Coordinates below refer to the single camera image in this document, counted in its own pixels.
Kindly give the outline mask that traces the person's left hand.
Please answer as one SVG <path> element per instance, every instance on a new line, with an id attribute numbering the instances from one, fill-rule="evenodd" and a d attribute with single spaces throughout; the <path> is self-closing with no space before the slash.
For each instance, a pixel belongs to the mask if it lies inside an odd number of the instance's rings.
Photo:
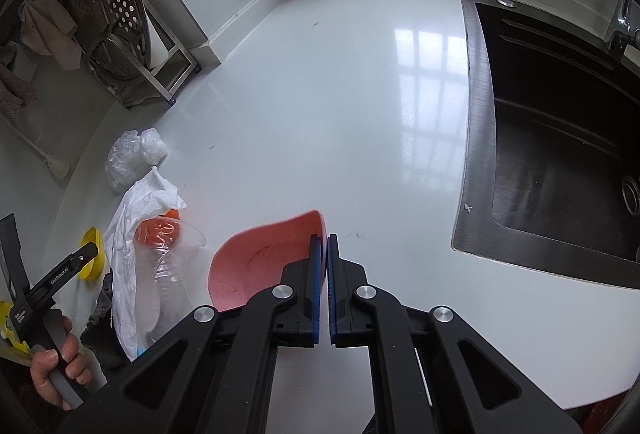
<path id="1" fill-rule="evenodd" d="M 67 367 L 66 376 L 75 380 L 84 388 L 92 381 L 92 373 L 87 365 L 84 355 L 80 353 L 80 345 L 73 335 L 73 323 L 70 318 L 62 316 L 62 324 L 65 330 L 65 342 L 61 348 L 61 354 Z M 72 410 L 72 405 L 56 391 L 50 379 L 50 373 L 58 368 L 58 352 L 56 350 L 42 350 L 32 356 L 30 363 L 30 375 L 37 393 L 49 404 L 63 410 Z"/>

